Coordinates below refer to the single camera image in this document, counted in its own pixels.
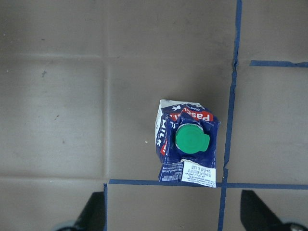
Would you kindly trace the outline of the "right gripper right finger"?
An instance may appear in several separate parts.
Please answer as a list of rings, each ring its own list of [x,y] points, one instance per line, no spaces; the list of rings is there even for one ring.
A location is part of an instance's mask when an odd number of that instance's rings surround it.
[[[242,190],[240,220],[246,231],[291,231],[253,190]]]

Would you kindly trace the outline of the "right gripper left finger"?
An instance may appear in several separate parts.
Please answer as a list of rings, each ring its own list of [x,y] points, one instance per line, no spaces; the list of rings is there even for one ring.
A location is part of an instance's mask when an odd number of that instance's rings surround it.
[[[106,203],[104,192],[93,192],[73,225],[74,231],[105,231]]]

